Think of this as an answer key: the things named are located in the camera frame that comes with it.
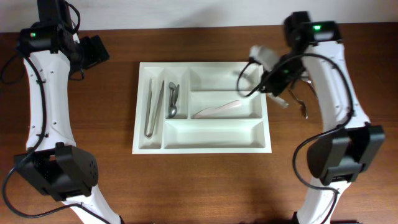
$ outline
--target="white wall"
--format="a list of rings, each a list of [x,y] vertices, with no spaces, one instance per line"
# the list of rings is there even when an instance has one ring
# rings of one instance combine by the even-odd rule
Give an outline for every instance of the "white wall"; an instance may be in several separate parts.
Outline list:
[[[293,11],[316,21],[398,21],[398,0],[69,0],[81,29],[142,29],[281,24]],[[35,0],[0,0],[0,32],[39,20]]]

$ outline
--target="white plastic utensil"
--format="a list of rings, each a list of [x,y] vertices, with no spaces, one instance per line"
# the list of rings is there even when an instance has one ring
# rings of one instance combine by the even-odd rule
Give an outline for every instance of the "white plastic utensil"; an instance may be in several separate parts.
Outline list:
[[[232,101],[230,103],[227,103],[227,104],[225,104],[223,106],[220,106],[220,107],[217,107],[217,108],[204,109],[204,110],[200,111],[199,113],[197,113],[193,118],[194,119],[199,119],[199,118],[202,118],[204,116],[209,116],[209,115],[212,115],[212,114],[215,114],[215,113],[220,113],[222,111],[226,111],[226,110],[229,110],[229,109],[237,108],[237,107],[240,107],[240,106],[242,106],[242,102],[240,100]]]

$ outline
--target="table surface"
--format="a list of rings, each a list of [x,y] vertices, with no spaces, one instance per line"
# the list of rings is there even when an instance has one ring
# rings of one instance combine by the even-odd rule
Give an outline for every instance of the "table surface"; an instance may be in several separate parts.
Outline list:
[[[333,220],[396,223],[398,220],[398,23],[344,24],[345,55],[356,95],[386,141],[366,173],[343,194]],[[322,130],[318,103],[305,85],[309,119],[287,92],[290,107],[267,101],[272,154],[132,155],[139,62],[236,62],[247,60],[252,45],[289,51],[281,26],[209,29],[83,31],[98,34],[111,58],[86,71],[83,82],[69,82],[69,113],[77,146],[95,155],[99,188],[126,223],[239,223],[289,219],[303,204],[306,187],[291,160],[304,139]],[[0,65],[14,53],[18,34],[0,34]],[[10,78],[21,63],[10,67]],[[23,153],[29,125],[29,86],[24,78],[0,85],[0,179]],[[298,168],[310,174],[305,153]],[[10,179],[15,207],[40,213],[62,204],[43,197],[20,176]],[[71,210],[26,220],[0,202],[1,223],[79,223]]]

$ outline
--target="white tray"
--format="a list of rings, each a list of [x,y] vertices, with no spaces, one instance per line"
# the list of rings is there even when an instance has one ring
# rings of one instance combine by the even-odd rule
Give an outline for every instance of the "white tray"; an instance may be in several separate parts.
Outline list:
[[[271,153],[265,95],[241,98],[236,80],[247,62],[141,63],[134,125],[133,154]],[[240,89],[248,93],[259,82],[262,67],[249,67]],[[157,105],[161,84],[164,94],[154,135],[144,135],[149,80],[152,78],[150,113]],[[169,83],[180,85],[177,115],[168,119]],[[193,119],[199,111],[241,100],[242,106]]]

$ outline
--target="green indicator light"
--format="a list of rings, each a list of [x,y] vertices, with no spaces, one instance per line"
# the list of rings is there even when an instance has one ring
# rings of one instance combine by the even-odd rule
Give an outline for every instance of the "green indicator light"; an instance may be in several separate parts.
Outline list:
[[[314,30],[320,30],[320,29],[321,29],[321,26],[320,26],[320,25],[313,26],[313,29],[314,29]]]

